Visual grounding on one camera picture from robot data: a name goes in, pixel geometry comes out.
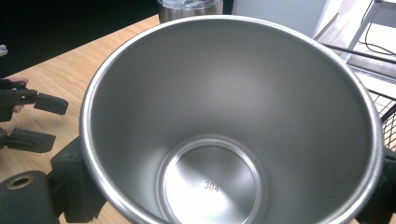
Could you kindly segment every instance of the black bracket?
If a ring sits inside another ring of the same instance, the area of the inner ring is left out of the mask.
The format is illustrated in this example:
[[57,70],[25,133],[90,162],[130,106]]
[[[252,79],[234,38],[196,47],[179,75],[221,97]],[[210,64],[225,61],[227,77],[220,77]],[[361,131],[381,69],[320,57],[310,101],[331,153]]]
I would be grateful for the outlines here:
[[32,105],[36,109],[64,115],[68,102],[64,99],[28,90],[24,82],[0,79],[0,122],[12,119],[14,105]]
[[0,183],[0,223],[87,223],[106,202],[90,176],[76,138],[51,160],[52,171],[25,172]]
[[357,216],[359,223],[389,224],[396,213],[396,152],[385,148],[381,178],[370,201]]

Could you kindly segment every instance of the white object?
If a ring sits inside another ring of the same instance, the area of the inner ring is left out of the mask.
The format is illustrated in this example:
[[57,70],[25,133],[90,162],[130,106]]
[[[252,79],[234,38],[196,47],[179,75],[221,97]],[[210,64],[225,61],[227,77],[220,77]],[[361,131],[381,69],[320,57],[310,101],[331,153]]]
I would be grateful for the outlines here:
[[233,14],[287,26],[309,37],[337,15],[342,0],[234,0]]

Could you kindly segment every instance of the metal cup in background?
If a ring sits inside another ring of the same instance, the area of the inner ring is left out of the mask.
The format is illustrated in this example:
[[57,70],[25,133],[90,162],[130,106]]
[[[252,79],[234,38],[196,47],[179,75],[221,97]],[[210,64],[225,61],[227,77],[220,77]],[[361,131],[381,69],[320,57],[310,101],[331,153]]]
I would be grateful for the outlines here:
[[221,15],[223,10],[222,0],[214,0],[210,4],[202,3],[196,6],[194,5],[194,2],[197,1],[194,0],[187,0],[182,4],[173,5],[166,4],[165,1],[166,0],[158,0],[161,23],[193,16]]

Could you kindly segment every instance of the black plastic part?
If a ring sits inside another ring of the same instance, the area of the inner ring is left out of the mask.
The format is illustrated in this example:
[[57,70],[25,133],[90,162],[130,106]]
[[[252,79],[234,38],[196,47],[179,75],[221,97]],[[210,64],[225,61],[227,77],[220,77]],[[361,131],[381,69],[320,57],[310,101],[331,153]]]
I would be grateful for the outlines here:
[[32,105],[35,103],[37,91],[32,90],[1,90],[0,89],[0,122],[12,118],[14,105]]
[[44,173],[25,172],[0,183],[0,223],[59,223]]
[[52,150],[54,142],[55,135],[15,128],[5,145],[17,150],[44,153]]
[[384,150],[385,163],[374,195],[359,213],[359,223],[389,224],[396,213],[396,153]]
[[69,103],[55,96],[39,93],[35,99],[35,109],[48,111],[54,114],[64,115]]
[[64,211],[67,222],[89,222],[97,217],[106,199],[88,172],[82,157],[79,137],[56,154],[51,164],[51,175],[54,181],[64,186],[67,198],[61,199],[64,204],[56,210]]
[[6,146],[7,132],[6,130],[0,128],[0,149]]

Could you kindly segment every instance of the stainless steel cup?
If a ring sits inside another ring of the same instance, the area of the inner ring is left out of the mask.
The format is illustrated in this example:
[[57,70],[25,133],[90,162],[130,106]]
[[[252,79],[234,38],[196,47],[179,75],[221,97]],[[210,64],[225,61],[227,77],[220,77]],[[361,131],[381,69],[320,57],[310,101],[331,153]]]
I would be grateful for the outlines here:
[[347,223],[382,133],[338,57],[235,16],[170,21],[102,64],[80,132],[97,185],[134,223]]
[[204,15],[221,15],[223,10],[223,1],[213,1],[216,4],[208,4],[197,7],[170,7],[164,4],[166,0],[158,0],[159,18],[160,22],[164,23],[167,21],[174,21],[177,19],[183,19],[193,16],[204,16]]

